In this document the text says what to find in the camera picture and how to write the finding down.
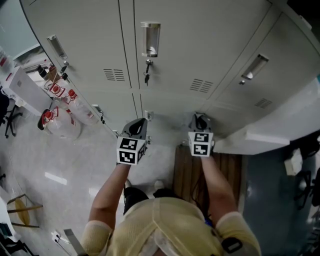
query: white table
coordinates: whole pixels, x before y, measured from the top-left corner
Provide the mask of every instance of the white table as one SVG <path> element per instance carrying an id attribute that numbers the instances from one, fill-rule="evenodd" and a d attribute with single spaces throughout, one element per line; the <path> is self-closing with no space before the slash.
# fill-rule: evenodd
<path id="1" fill-rule="evenodd" d="M 7 203 L 10 199 L 10 195 L 0 186 L 0 223 L 8 225 L 12 233 L 12 236 L 8 236 L 8 238 L 14 242 L 18 242 L 18 240 L 21 238 L 21 235 L 14 230 L 7 210 Z"/>

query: yellow shirt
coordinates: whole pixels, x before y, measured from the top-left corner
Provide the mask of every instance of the yellow shirt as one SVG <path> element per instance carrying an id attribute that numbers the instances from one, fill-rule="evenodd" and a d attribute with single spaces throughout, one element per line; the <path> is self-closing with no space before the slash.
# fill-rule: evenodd
<path id="1" fill-rule="evenodd" d="M 138 256 L 157 229 L 182 256 L 223 255 L 219 240 L 205 224 L 200 210 L 189 202 L 171 197 L 135 204 L 114 231 L 100 221 L 90 221 L 81 244 L 89 256 L 99 255 L 106 244 L 106 256 Z M 256 248 L 257 255 L 261 255 L 259 243 L 240 213 L 223 216 L 215 230 L 223 239 L 237 238 Z"/>

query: locker vent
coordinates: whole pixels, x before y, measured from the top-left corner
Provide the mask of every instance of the locker vent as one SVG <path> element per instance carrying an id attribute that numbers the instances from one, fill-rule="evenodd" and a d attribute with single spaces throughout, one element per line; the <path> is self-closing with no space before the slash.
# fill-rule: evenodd
<path id="1" fill-rule="evenodd" d="M 261 109 L 265 109 L 266 107 L 268 107 L 270 104 L 272 103 L 271 100 L 268 100 L 266 98 L 262 98 L 260 99 L 256 104 L 254 104 L 256 107 L 261 108 Z"/>
<path id="2" fill-rule="evenodd" d="M 194 79 L 191 86 L 190 90 L 191 91 L 196 91 L 196 92 L 202 92 L 202 93 L 207 93 L 209 92 L 211 86 L 213 85 L 213 82 L 208 82 L 200 79 Z"/>
<path id="3" fill-rule="evenodd" d="M 124 72 L 121 69 L 104 69 L 103 71 L 109 81 L 125 81 Z"/>

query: red label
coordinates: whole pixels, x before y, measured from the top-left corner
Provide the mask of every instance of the red label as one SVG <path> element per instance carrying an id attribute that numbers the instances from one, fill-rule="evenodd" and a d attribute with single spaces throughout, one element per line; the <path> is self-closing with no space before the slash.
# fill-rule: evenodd
<path id="1" fill-rule="evenodd" d="M 0 66 L 1 67 L 5 64 L 6 60 L 7 60 L 7 57 L 3 57 L 2 58 L 2 60 L 0 61 Z"/>

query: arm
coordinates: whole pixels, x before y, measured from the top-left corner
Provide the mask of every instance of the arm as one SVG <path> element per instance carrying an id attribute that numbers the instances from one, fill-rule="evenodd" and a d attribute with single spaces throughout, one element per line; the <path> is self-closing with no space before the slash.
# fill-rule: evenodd
<path id="1" fill-rule="evenodd" d="M 237 204 L 232 188 L 217 167 L 214 158 L 202 157 L 201 162 L 209 193 L 211 220 L 216 225 L 225 214 L 236 212 Z"/>
<path id="2" fill-rule="evenodd" d="M 131 165 L 118 164 L 95 196 L 89 221 L 101 221 L 115 229 L 116 211 Z"/>

